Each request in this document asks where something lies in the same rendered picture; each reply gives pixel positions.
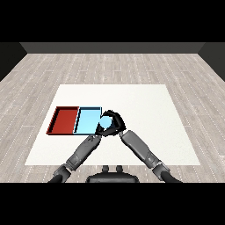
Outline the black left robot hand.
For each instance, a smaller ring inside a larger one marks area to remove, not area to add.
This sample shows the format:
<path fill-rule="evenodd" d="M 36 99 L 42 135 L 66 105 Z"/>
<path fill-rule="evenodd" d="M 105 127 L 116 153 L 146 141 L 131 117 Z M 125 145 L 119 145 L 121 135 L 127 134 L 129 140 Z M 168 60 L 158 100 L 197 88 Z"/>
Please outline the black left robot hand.
<path fill-rule="evenodd" d="M 103 128 L 100 126 L 100 124 L 98 124 L 95 135 L 101 135 L 101 136 L 107 137 L 109 135 L 116 135 L 118 133 L 119 131 L 116 129 L 114 125 L 111 125 L 108 128 Z"/>

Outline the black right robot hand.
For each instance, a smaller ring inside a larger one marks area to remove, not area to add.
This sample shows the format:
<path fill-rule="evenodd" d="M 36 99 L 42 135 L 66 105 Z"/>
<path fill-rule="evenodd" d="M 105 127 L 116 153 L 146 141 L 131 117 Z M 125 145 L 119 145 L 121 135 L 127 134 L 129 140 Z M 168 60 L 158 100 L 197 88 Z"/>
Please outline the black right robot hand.
<path fill-rule="evenodd" d="M 122 132 L 126 129 L 124 120 L 117 112 L 108 110 L 103 113 L 102 117 L 103 116 L 109 116 L 112 119 L 112 125 L 114 125 L 119 132 Z"/>

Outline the small blue can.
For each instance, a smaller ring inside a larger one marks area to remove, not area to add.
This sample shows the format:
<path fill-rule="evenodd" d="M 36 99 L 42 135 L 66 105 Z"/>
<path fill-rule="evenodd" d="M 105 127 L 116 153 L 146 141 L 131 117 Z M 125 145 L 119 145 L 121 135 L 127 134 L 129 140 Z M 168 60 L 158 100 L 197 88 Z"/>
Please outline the small blue can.
<path fill-rule="evenodd" d="M 109 116 L 103 116 L 99 121 L 99 125 L 106 130 L 112 125 L 112 119 Z"/>

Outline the light blue shallow open box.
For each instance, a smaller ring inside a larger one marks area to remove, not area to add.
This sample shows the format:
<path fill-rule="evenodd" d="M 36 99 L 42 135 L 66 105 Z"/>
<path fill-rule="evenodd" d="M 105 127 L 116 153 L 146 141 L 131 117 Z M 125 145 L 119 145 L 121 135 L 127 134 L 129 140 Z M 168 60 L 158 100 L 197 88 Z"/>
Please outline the light blue shallow open box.
<path fill-rule="evenodd" d="M 76 116 L 74 135 L 95 134 L 102 108 L 100 106 L 81 106 Z"/>

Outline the red shallow open box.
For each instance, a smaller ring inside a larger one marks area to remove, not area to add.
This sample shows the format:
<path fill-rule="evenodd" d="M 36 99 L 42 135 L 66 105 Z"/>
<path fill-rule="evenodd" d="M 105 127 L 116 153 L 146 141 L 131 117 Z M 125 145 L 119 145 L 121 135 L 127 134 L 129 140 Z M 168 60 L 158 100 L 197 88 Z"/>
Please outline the red shallow open box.
<path fill-rule="evenodd" d="M 57 106 L 47 128 L 48 135 L 73 135 L 78 106 Z"/>

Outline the dark grey robot body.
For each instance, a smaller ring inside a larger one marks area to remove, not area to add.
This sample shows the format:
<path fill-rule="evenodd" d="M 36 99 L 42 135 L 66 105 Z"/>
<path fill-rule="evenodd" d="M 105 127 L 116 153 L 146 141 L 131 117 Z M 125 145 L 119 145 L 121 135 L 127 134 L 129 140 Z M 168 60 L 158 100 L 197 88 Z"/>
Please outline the dark grey robot body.
<path fill-rule="evenodd" d="M 109 166 L 104 165 L 100 173 L 87 177 L 86 183 L 139 183 L 139 179 L 125 173 L 121 165 L 116 166 L 115 172 L 110 172 Z"/>

